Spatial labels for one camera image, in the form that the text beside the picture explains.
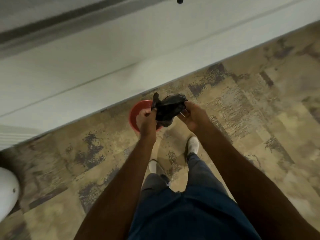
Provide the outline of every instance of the floor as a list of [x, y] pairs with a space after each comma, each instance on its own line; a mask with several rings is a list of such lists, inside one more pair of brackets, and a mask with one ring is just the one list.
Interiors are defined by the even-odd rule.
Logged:
[[[157, 91], [183, 93], [320, 230], [320, 23], [197, 71]], [[1, 152], [22, 194], [0, 224], [1, 239], [72, 240], [86, 213], [138, 141], [128, 113], [154, 91]], [[152, 157], [183, 191], [191, 132], [175, 119]], [[217, 169], [201, 148], [200, 157]]]

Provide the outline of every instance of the forearm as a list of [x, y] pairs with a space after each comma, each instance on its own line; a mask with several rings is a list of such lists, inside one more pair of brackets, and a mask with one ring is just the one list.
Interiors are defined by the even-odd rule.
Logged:
[[75, 240], [124, 239], [130, 229], [153, 140], [141, 138], [83, 221]]
[[[241, 210], [261, 237], [286, 239], [294, 225], [314, 236], [309, 226], [281, 190], [260, 170], [244, 158], [214, 126], [196, 132]], [[271, 230], [280, 228], [278, 236]]]

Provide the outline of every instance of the white wall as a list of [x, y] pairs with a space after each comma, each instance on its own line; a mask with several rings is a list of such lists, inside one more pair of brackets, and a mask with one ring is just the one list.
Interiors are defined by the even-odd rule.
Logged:
[[0, 125], [45, 132], [320, 19], [320, 0], [169, 0], [0, 60]]

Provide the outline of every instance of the red bowl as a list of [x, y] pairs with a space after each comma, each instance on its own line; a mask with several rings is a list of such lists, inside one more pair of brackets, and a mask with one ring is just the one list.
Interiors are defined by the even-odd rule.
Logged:
[[[148, 109], [148, 108], [151, 108], [151, 105], [152, 105], [152, 101], [151, 100], [142, 100], [142, 101], [139, 101], [138, 103], [136, 103], [132, 109], [130, 110], [130, 113], [129, 113], [129, 124], [130, 126], [132, 127], [132, 129], [135, 131], [135, 132], [138, 132], [140, 133], [139, 129], [138, 129], [138, 126], [137, 126], [137, 115], [140, 113], [140, 111], [142, 109]], [[159, 131], [160, 129], [162, 128], [162, 126], [157, 126], [157, 131]]]

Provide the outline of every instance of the person's left hand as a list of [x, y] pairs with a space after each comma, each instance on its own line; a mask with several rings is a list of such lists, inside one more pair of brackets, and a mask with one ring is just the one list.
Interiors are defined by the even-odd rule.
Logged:
[[150, 108], [142, 109], [136, 117], [137, 126], [140, 131], [141, 137], [150, 137], [150, 139], [156, 141], [157, 121], [156, 121], [157, 109], [151, 111]]

